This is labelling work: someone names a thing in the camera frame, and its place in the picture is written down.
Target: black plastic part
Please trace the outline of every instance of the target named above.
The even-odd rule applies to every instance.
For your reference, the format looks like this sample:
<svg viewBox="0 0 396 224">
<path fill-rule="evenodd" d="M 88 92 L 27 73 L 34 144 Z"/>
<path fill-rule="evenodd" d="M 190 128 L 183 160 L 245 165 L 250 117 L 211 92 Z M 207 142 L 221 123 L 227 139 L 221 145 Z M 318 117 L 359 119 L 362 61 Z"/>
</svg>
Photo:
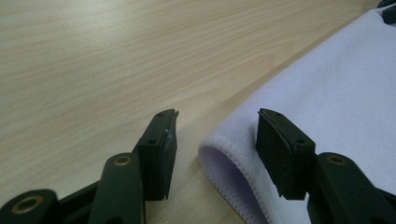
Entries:
<svg viewBox="0 0 396 224">
<path fill-rule="evenodd" d="M 395 3 L 396 0 L 382 0 L 381 2 L 378 3 L 376 7 L 387 7 Z"/>
<path fill-rule="evenodd" d="M 382 11 L 382 19 L 385 24 L 396 23 L 396 5 Z"/>
<path fill-rule="evenodd" d="M 388 193 L 388 192 L 386 192 L 386 191 L 384 191 L 384 190 L 382 190 L 382 189 L 378 189 L 378 190 L 379 190 L 379 192 L 382 193 L 382 195 L 385 197 L 385 199 L 386 199 L 386 200 L 390 203 L 390 205 L 393 207 L 393 210 L 396 211 L 396 196 L 393 195 L 393 194 L 391 194 L 391 193 Z"/>
<path fill-rule="evenodd" d="M 315 143 L 282 114 L 259 112 L 256 149 L 279 196 L 303 200 L 315 161 Z"/>
<path fill-rule="evenodd" d="M 177 114 L 170 109 L 155 115 L 134 147 L 141 161 L 146 201 L 168 198 L 177 152 Z"/>
<path fill-rule="evenodd" d="M 88 222 L 98 183 L 90 184 L 59 201 L 59 213 L 63 218 L 63 224 L 86 224 Z"/>
<path fill-rule="evenodd" d="M 396 223 L 396 211 L 383 192 L 351 159 L 335 153 L 318 155 L 315 179 L 320 190 L 310 192 L 312 223 Z"/>
<path fill-rule="evenodd" d="M 0 210 L 1 224 L 60 223 L 56 193 L 50 189 L 27 191 L 6 203 Z"/>
<path fill-rule="evenodd" d="M 89 224 L 145 223 L 139 157 L 121 153 L 107 160 L 92 204 Z"/>
</svg>

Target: light wood tabletop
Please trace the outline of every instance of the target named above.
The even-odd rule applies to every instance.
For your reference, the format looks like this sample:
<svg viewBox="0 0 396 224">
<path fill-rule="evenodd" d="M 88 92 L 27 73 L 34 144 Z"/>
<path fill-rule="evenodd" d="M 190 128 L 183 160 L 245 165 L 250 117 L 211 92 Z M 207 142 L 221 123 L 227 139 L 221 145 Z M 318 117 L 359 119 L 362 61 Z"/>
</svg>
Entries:
<svg viewBox="0 0 396 224">
<path fill-rule="evenodd" d="M 243 223 L 205 178 L 200 142 L 377 2 L 0 0 L 0 206 L 91 184 L 174 108 L 170 195 L 146 203 L 148 223 Z"/>
</svg>

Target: white cloth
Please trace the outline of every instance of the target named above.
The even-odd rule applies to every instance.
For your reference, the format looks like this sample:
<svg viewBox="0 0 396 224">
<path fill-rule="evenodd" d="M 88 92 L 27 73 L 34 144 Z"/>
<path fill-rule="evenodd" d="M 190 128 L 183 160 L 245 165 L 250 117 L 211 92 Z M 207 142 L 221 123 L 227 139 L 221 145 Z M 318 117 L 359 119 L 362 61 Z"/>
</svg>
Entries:
<svg viewBox="0 0 396 224">
<path fill-rule="evenodd" d="M 381 14 L 367 12 L 272 78 L 200 145 L 207 178 L 247 223 L 310 223 L 308 197 L 279 198 L 256 153 L 260 108 L 288 117 L 317 154 L 349 157 L 396 194 L 396 27 Z"/>
</svg>

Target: white towel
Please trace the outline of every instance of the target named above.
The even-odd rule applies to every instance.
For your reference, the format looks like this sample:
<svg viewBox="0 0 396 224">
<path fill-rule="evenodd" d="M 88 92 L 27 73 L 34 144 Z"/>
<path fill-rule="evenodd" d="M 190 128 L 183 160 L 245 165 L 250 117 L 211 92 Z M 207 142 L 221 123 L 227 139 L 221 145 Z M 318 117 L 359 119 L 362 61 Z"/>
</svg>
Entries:
<svg viewBox="0 0 396 224">
<path fill-rule="evenodd" d="M 272 78 L 200 145 L 207 178 L 247 223 L 310 223 L 279 198 L 255 149 L 258 111 L 284 114 L 317 144 L 396 194 L 396 26 L 373 9 Z"/>
</svg>

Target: wooden table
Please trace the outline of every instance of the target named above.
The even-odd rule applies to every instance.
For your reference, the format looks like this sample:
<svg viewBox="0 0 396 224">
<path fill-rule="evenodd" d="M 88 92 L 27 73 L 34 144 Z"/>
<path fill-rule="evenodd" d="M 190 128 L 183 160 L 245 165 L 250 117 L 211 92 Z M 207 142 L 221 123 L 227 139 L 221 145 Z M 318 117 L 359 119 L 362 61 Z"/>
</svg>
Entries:
<svg viewBox="0 0 396 224">
<path fill-rule="evenodd" d="M 148 223 L 243 223 L 200 142 L 251 93 L 378 1 L 0 0 L 0 205 L 62 198 L 175 108 L 170 198 Z"/>
</svg>

